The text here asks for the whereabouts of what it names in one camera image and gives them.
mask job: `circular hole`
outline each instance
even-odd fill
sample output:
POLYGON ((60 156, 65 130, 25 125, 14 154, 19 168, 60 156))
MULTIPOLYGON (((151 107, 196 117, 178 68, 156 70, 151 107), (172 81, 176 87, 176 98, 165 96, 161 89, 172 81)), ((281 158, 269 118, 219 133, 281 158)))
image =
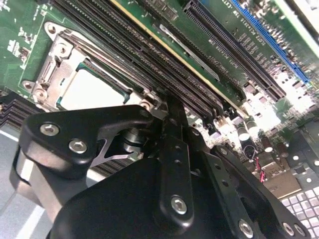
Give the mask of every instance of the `circular hole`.
POLYGON ((225 187, 228 187, 228 186, 229 186, 229 184, 227 183, 227 181, 222 180, 221 182, 224 184, 225 187))
POLYGON ((181 166, 181 162, 177 159, 174 161, 178 166, 181 166))
POLYGON ((55 27, 54 27, 53 25, 51 25, 51 24, 48 26, 48 31, 49 31, 51 34, 56 33, 55 27))
POLYGON ((301 234, 304 237, 306 236, 306 233, 304 232, 304 230, 298 224, 295 224, 295 228, 299 232, 299 234, 301 234))
POLYGON ((24 87, 25 87, 26 89, 28 89, 28 90, 30 90, 30 89, 32 88, 32 86, 30 85, 29 82, 25 82, 25 83, 24 83, 24 87))
POLYGON ((293 229, 292 229, 287 223, 283 223, 283 226, 284 226, 285 231, 286 231, 289 235, 291 235, 291 236, 295 235, 293 229))

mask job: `silver screw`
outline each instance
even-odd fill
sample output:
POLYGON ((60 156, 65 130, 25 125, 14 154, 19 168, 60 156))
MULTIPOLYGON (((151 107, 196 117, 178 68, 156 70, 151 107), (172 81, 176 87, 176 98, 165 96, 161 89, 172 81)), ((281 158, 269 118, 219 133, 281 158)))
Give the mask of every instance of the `silver screw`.
POLYGON ((84 153, 88 149, 88 147, 84 142, 75 139, 69 143, 69 149, 71 149, 75 153, 81 154, 84 153))
POLYGON ((293 236, 293 235, 295 234, 294 231, 293 231, 293 229, 292 229, 287 223, 283 223, 283 226, 284 226, 285 231, 286 231, 289 235, 293 236))
POLYGON ((175 212, 181 215, 184 215, 187 212, 187 205, 180 197, 173 197, 171 199, 171 207, 175 210, 175 212))
POLYGON ((220 152, 224 155, 227 155, 227 151, 224 148, 220 148, 220 152))
POLYGON ((239 229, 247 238, 253 238, 254 232, 245 220, 240 219, 238 222, 238 226, 239 226, 239 229))
POLYGON ((54 124, 45 123, 41 125, 40 132, 47 136, 55 136, 60 132, 60 130, 54 124))
POLYGON ((304 237, 306 236, 305 231, 304 231, 298 224, 295 224, 294 226, 295 226, 296 230, 297 230, 302 236, 304 236, 304 237))

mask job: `green circuit board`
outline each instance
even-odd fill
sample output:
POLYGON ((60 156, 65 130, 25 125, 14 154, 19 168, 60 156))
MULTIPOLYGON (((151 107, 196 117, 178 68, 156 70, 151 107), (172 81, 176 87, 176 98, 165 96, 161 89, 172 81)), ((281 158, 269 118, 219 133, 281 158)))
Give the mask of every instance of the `green circuit board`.
POLYGON ((35 81, 47 56, 52 40, 43 24, 54 21, 71 28, 77 27, 49 5, 35 1, 10 0, 0 11, 0 85, 31 100, 21 85, 23 80, 35 81), (27 56, 21 54, 25 49, 27 56))
MULTIPOLYGON (((28 93, 21 85, 21 82, 22 80, 35 81, 37 74, 41 69, 41 63, 45 59, 46 53, 52 43, 43 29, 43 24, 47 21, 53 21, 70 27, 71 29, 75 29, 84 35, 86 35, 86 33, 50 5, 37 5, 35 1, 25 2, 23 0, 10 0, 7 2, 6 7, 10 9, 10 11, 3 8, 0 14, 0 33, 4 36, 0 41, 0 55, 3 56, 2 58, 5 61, 5 64, 0 66, 0 74, 4 75, 0 84, 10 90, 20 91, 20 94, 29 97, 28 93), (31 36, 31 38, 29 38, 31 40, 30 42, 25 40, 24 33, 22 36, 19 36, 21 28, 26 34, 26 38, 31 36), (13 48, 16 47, 16 56, 12 53, 14 49, 12 49, 11 52, 8 50, 10 41, 14 42, 13 48), (19 59, 17 49, 20 47, 25 47, 29 51, 25 62, 19 59)), ((146 27, 153 29, 153 19, 148 18, 147 16, 142 17, 144 10, 140 9, 138 5, 132 5, 130 11, 132 11, 136 17, 142 19, 143 24, 145 24, 146 27)), ((229 98, 234 104, 238 106, 242 104, 240 101, 242 96, 236 92, 238 90, 224 79, 223 76, 220 76, 220 82, 216 81, 215 78, 205 72, 193 59, 187 57, 180 46, 172 42, 171 39, 162 36, 156 29, 153 29, 153 31, 154 34, 165 41, 174 52, 198 71, 203 78, 208 79, 213 86, 220 90, 221 93, 229 98)), ((93 42, 95 41, 90 36, 87 37, 93 42)))
MULTIPOLYGON (((141 1, 129 1, 129 0, 113 0, 117 7, 125 11, 125 14, 130 14, 131 17, 136 19, 145 30, 149 31, 154 37, 157 37, 160 41, 167 45, 167 47, 176 56, 183 60, 188 67, 191 67, 202 78, 208 80, 216 89, 230 99, 235 105, 240 106, 240 96, 237 94, 235 87, 230 83, 231 81, 238 82, 243 85, 247 82, 247 76, 242 70, 236 68, 236 66, 225 57, 216 47, 212 47, 209 43, 209 39, 204 32, 197 27, 197 25, 185 14, 183 8, 185 2, 179 2, 176 0, 167 0, 165 5, 174 10, 175 15, 166 17, 170 24, 176 26, 184 36, 187 36, 190 41, 194 42, 196 46, 205 55, 213 56, 218 62, 216 71, 223 72, 224 74, 218 74, 220 81, 216 81, 207 71, 205 71, 194 59, 186 54, 185 50, 172 40, 171 37, 165 35, 159 30, 159 20, 155 16, 151 15, 141 4, 141 1)), ((154 7, 161 8, 160 5, 156 5, 155 1, 150 1, 149 4, 153 4, 154 7)), ((256 34, 253 34, 252 28, 243 27, 244 21, 238 20, 237 14, 234 13, 235 7, 229 7, 229 3, 226 0, 214 1, 214 7, 210 8, 210 11, 219 20, 220 23, 228 29, 230 33, 236 37, 246 35, 246 38, 250 35, 251 39, 254 36, 254 45, 257 46, 256 52, 253 54, 255 57, 262 54, 266 57, 264 63, 270 61, 271 56, 275 53, 267 44, 265 45, 256 34)), ((207 8, 210 6, 210 2, 206 2, 207 8)), ((272 24, 276 24, 276 18, 269 14, 267 20, 272 24)), ((80 29, 77 24, 53 8, 49 4, 38 5, 35 1, 24 0, 8 0, 4 2, 0 11, 0 33, 2 38, 0 40, 0 59, 2 64, 0 65, 0 85, 3 90, 9 89, 19 93, 20 95, 28 98, 32 101, 29 93, 21 85, 23 80, 35 81, 43 62, 47 56, 47 52, 52 44, 52 40, 47 36, 44 31, 43 25, 47 21, 53 21, 66 27, 75 29, 84 35, 85 30, 80 29), (27 50, 27 56, 21 55, 19 49, 25 48, 27 50)), ((285 34, 289 35, 294 29, 287 21, 281 21, 280 28, 286 29, 285 34)), ((307 55, 309 60, 303 60, 302 67, 305 73, 313 78, 311 83, 306 84, 309 94, 313 96, 314 102, 318 102, 319 92, 316 79, 318 73, 318 59, 314 56, 312 51, 303 46, 305 43, 301 38, 287 38, 291 43, 291 48, 294 48, 296 55, 303 59, 307 55)), ((274 63, 270 62, 265 65, 265 69, 271 71, 277 69, 274 63)), ((292 80, 298 80, 294 74, 290 74, 292 80)), ((276 133, 270 133, 274 140, 282 140, 288 138, 293 130, 315 116, 318 116, 317 111, 306 111, 299 114, 292 109, 292 105, 286 99, 280 100, 277 103, 268 102, 269 106, 273 107, 277 113, 278 118, 281 120, 281 126, 276 133), (288 121, 292 116, 296 118, 294 122, 288 121)))

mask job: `capacitor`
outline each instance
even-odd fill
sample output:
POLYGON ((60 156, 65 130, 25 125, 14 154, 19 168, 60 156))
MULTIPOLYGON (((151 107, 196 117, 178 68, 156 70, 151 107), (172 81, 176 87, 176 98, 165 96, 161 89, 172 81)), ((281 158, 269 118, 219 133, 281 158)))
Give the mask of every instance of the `capacitor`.
POLYGON ((246 123, 246 127, 251 136, 257 136, 259 128, 254 120, 250 120, 246 123))
POLYGON ((240 141, 246 141, 250 137, 245 126, 239 127, 237 129, 237 133, 238 133, 238 138, 240 141))
POLYGON ((289 156, 289 153, 287 151, 287 147, 285 146, 284 143, 280 142, 277 143, 276 145, 279 156, 283 157, 283 158, 287 158, 289 156))
POLYGON ((261 143, 262 143, 262 145, 264 147, 265 152, 270 153, 270 152, 273 151, 273 147, 272 147, 268 137, 266 137, 266 136, 262 137, 261 138, 261 143))

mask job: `black metal bracket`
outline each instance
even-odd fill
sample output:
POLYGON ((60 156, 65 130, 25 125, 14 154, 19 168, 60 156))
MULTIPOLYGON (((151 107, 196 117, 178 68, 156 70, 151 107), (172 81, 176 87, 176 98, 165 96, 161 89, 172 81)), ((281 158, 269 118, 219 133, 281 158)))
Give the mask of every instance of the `black metal bracket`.
MULTIPOLYGON (((195 222, 198 223, 196 213, 200 214, 199 218, 207 218, 205 213, 209 211, 208 221, 218 233, 209 231, 207 234, 217 234, 220 238, 309 238, 307 229, 245 169, 228 148, 216 146, 210 150, 206 146, 202 135, 188 126, 181 102, 168 98, 167 109, 168 114, 160 123, 155 123, 158 119, 139 106, 31 116, 22 128, 11 182, 28 198, 49 209, 52 209, 51 203, 45 195, 51 193, 58 207, 58 210, 53 210, 51 213, 51 218, 54 219, 66 201, 75 194, 84 190, 72 198, 74 202, 81 201, 82 195, 85 198, 92 198, 85 193, 87 190, 85 190, 83 179, 97 156, 97 141, 105 139, 108 143, 105 152, 110 154, 120 152, 122 149, 145 151, 147 148, 147 157, 152 155, 153 158, 144 158, 137 164, 144 165, 143 170, 147 170, 148 166, 152 167, 154 172, 151 175, 148 173, 150 182, 143 182, 143 185, 140 185, 140 188, 143 188, 143 200, 147 202, 147 205, 139 203, 139 196, 132 198, 136 200, 135 205, 145 207, 139 208, 139 212, 147 211, 143 217, 148 221, 150 220, 150 201, 152 201, 152 217, 158 230, 161 231, 157 233, 169 236, 192 235, 192 233, 200 235, 200 229, 194 230, 195 222), (43 131, 45 124, 51 125, 46 132, 43 131), (154 137, 158 139, 157 144, 154 144, 156 147, 153 144, 153 146, 144 147, 145 141, 143 137, 139 137, 138 129, 150 129, 149 133, 156 134, 154 137), (136 148, 133 146, 127 148, 126 144, 112 145, 113 139, 120 132, 125 132, 122 136, 125 140, 129 138, 136 148), (74 140, 81 141, 80 150, 76 150, 74 145, 71 145, 74 140), (34 163, 32 175, 28 180, 21 179, 17 173, 18 162, 23 159, 34 163), (193 169, 198 169, 201 176, 191 176, 193 169), (67 185, 74 187, 69 194, 65 194, 67 185), (194 191, 192 188, 194 185, 200 190, 194 191), (157 192, 153 193, 152 200, 145 199, 144 192, 149 187, 152 190, 155 187, 157 192)), ((127 178, 134 178, 134 172, 125 171, 122 174, 127 178)), ((140 179, 135 180, 135 183, 141 183, 140 179)), ((118 180, 117 177, 113 177, 113 179, 106 179, 100 185, 107 185, 107 182, 110 182, 110 184, 114 183, 112 187, 114 185, 118 187, 118 180)), ((112 205, 117 205, 117 200, 108 198, 112 205)), ((70 205, 66 211, 68 210, 74 213, 69 218, 73 218, 77 213, 77 210, 73 211, 70 205)), ((112 215, 117 217, 117 211, 112 210, 112 215)))
POLYGON ((167 108, 159 142, 159 205, 154 217, 164 231, 180 235, 194 220, 188 146, 182 135, 187 118, 181 102, 169 98, 167 108))
POLYGON ((222 160, 250 219, 258 225, 266 238, 310 238, 306 227, 228 148, 217 145, 212 148, 211 153, 222 160))
POLYGON ((61 177, 84 177, 96 157, 97 141, 109 144, 124 129, 145 128, 153 116, 140 106, 122 106, 78 111, 54 112, 30 116, 24 122, 19 139, 23 153, 30 160, 49 168, 61 177), (44 124, 52 124, 58 133, 48 136, 40 131, 44 124), (70 150, 70 142, 80 140, 86 150, 70 150))

